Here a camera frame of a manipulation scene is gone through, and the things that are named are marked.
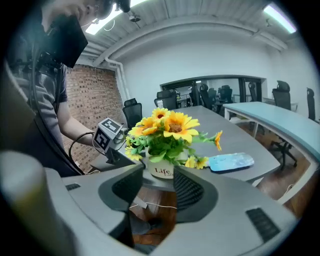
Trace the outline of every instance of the red brick wall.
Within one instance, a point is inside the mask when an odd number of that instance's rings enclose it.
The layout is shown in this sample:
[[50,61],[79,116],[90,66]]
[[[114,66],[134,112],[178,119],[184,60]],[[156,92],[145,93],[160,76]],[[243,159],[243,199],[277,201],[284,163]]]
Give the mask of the red brick wall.
[[[85,65],[67,69],[66,89],[71,115],[87,128],[95,131],[97,124],[109,117],[124,123],[123,103],[116,83],[115,72]],[[64,150],[68,153],[72,140],[63,136]],[[75,143],[72,158],[84,172],[98,152],[91,146]]]

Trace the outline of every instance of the man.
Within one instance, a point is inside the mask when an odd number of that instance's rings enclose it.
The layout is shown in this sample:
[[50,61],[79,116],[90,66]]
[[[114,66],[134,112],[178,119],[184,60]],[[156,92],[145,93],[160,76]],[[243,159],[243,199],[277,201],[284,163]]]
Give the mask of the man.
[[[32,13],[17,33],[7,56],[12,73],[27,98],[30,95],[30,71],[26,71],[25,64],[19,63],[28,62],[30,45],[34,44],[35,40],[33,30],[40,26],[40,29],[46,32],[55,18],[61,14],[67,17],[76,16],[80,26],[85,29],[92,20],[104,19],[109,15],[110,10],[105,10],[104,7],[103,0],[56,0]],[[51,70],[47,73],[37,73],[35,87],[36,98],[44,122],[63,149],[61,133],[74,141],[80,135],[92,131],[73,118],[70,113],[66,90],[66,67],[63,65],[61,68],[61,72]],[[93,136],[91,134],[85,135],[78,142],[92,146]],[[158,220],[142,221],[132,212],[130,212],[130,220],[134,234],[145,234],[161,224]]]

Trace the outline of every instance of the flower pot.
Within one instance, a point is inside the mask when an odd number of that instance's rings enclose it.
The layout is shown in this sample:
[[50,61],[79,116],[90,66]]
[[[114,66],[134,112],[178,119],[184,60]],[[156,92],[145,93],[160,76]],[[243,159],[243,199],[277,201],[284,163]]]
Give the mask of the flower pot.
[[[148,171],[156,177],[162,178],[162,179],[173,179],[174,178],[174,165],[172,163],[169,163],[166,160],[161,160],[159,162],[151,162],[149,160],[150,154],[149,152],[145,152],[146,156],[146,167],[148,168]],[[188,154],[185,152],[182,152],[178,159],[180,160],[186,160],[188,159]]]

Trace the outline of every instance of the ceiling light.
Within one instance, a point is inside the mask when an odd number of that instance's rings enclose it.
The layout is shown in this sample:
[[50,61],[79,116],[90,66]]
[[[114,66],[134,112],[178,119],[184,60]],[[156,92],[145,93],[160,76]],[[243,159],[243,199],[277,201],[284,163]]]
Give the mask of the ceiling light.
[[288,18],[285,17],[285,14],[281,14],[281,10],[276,8],[274,4],[270,4],[263,9],[263,11],[277,20],[284,28],[291,34],[297,31],[297,29],[291,24]]
[[[146,0],[131,0],[130,8],[144,2]],[[98,24],[91,24],[85,32],[95,35],[100,29],[102,29],[108,22],[112,21],[115,17],[122,13],[122,10],[116,11],[116,4],[113,5],[112,11],[108,17],[99,21]]]

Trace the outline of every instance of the yellow flower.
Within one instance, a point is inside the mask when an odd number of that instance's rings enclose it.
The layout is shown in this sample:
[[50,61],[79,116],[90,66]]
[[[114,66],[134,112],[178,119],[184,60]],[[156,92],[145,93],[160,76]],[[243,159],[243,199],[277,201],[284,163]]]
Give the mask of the yellow flower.
[[152,111],[152,117],[154,118],[154,121],[158,124],[161,120],[165,119],[167,116],[170,115],[170,111],[168,111],[167,108],[159,108],[157,107]]
[[136,124],[135,127],[129,131],[129,135],[134,137],[139,137],[143,135],[153,134],[157,130],[157,123],[155,123],[154,118],[148,117],[143,118],[140,122]]
[[195,167],[197,169],[203,169],[204,167],[207,167],[207,161],[209,160],[209,157],[203,157],[202,161],[198,161],[195,164]]
[[221,151],[221,147],[220,147],[220,137],[221,137],[221,134],[222,134],[222,131],[219,131],[217,134],[216,134],[216,137],[214,139],[214,144],[216,145],[218,151]]
[[125,144],[126,144],[127,147],[131,147],[132,146],[132,143],[131,143],[131,140],[130,140],[130,136],[125,137]]
[[188,115],[183,113],[175,113],[171,111],[168,117],[164,120],[164,137],[173,136],[176,140],[182,138],[188,143],[192,142],[192,136],[199,135],[198,131],[195,129],[190,129],[192,127],[199,126],[198,119],[192,119]]
[[125,148],[125,154],[126,154],[126,155],[128,156],[128,158],[130,158],[131,160],[139,161],[139,159],[141,159],[142,156],[139,155],[139,154],[132,154],[131,152],[132,152],[133,149],[134,149],[134,148],[133,148],[132,146],[127,146],[127,147]]
[[185,167],[195,168],[196,166],[196,158],[192,155],[188,158],[188,160],[184,164]]

